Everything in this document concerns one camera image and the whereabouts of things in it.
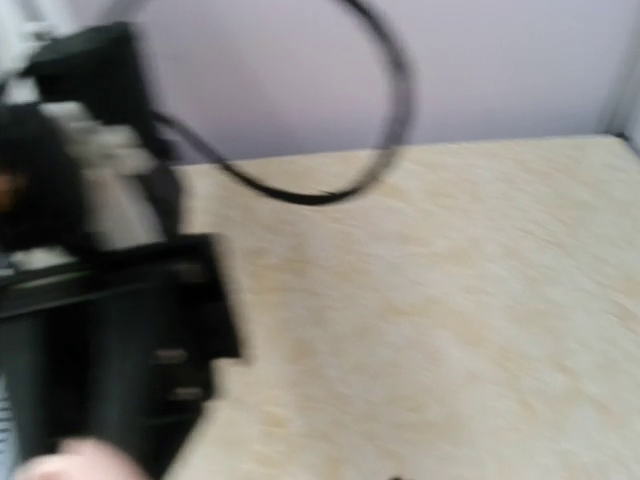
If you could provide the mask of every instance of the looped black cable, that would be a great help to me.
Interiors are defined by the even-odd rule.
[[[380,42],[392,77],[393,88],[393,110],[387,132],[382,139],[380,147],[378,147],[380,150],[378,158],[355,183],[338,192],[321,194],[303,194],[271,187],[233,166],[220,152],[178,120],[157,112],[155,113],[156,120],[158,123],[175,130],[197,152],[212,163],[219,164],[229,175],[253,190],[273,199],[297,205],[321,206],[340,202],[363,193],[377,183],[381,175],[393,164],[393,160],[398,154],[399,146],[406,138],[409,124],[413,117],[413,84],[408,60],[382,18],[374,13],[371,7],[365,6],[361,0],[339,1],[357,14]]]

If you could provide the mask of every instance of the wall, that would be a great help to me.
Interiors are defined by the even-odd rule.
[[[104,1],[73,0],[84,22]],[[377,0],[419,75],[414,143],[587,134],[638,0]],[[156,0],[138,19],[163,107],[234,158],[360,148],[387,108],[377,51],[330,0]]]

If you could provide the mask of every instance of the countertop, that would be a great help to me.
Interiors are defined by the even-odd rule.
[[[241,164],[331,190],[368,152]],[[173,480],[640,478],[640,160],[612,137],[410,147],[295,207],[181,171],[246,358]]]

